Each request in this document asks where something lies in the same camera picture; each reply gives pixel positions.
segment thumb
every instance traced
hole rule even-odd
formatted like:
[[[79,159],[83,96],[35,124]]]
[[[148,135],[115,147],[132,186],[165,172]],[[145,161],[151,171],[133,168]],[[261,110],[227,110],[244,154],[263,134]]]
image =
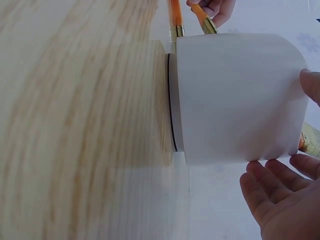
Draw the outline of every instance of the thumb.
[[[201,0],[187,0],[186,2],[187,3],[190,3],[190,4],[198,4],[200,3]]]
[[[303,91],[320,106],[320,72],[303,69],[300,72]]]

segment white paper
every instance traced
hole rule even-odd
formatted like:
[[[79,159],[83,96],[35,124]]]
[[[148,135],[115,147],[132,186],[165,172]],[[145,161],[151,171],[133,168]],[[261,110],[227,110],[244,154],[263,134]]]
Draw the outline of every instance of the white paper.
[[[308,98],[300,52],[275,34],[211,34],[177,41],[188,165],[275,159],[298,150]]]

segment paintbrush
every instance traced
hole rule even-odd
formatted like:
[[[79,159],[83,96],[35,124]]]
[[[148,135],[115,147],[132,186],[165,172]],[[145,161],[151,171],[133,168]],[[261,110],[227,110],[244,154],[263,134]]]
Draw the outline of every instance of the paintbrush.
[[[190,3],[189,5],[191,7],[191,10],[194,12],[196,17],[198,18],[204,34],[217,34],[218,31],[217,31],[217,28],[216,28],[214,22],[202,10],[202,8],[199,6],[199,4],[191,4]]]
[[[176,30],[177,37],[183,37],[185,35],[185,28],[183,23],[183,17],[181,13],[180,0],[171,0],[173,24]]]

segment hand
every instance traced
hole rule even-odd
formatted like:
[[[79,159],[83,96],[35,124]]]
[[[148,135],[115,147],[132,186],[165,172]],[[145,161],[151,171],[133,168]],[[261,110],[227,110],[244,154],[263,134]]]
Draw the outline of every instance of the hand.
[[[320,104],[320,73],[302,70],[304,92]],[[250,162],[240,178],[242,194],[264,240],[320,239],[320,160],[297,154],[290,164],[306,179],[277,160],[265,167]]]
[[[212,21],[218,28],[231,17],[236,0],[187,0],[186,4],[189,3],[199,4],[209,17],[213,17]]]

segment wood grain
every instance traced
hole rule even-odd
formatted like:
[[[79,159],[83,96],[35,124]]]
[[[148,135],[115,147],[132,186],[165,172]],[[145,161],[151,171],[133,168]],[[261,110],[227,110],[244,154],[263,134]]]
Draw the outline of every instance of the wood grain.
[[[165,0],[0,2],[0,239],[188,237]]]

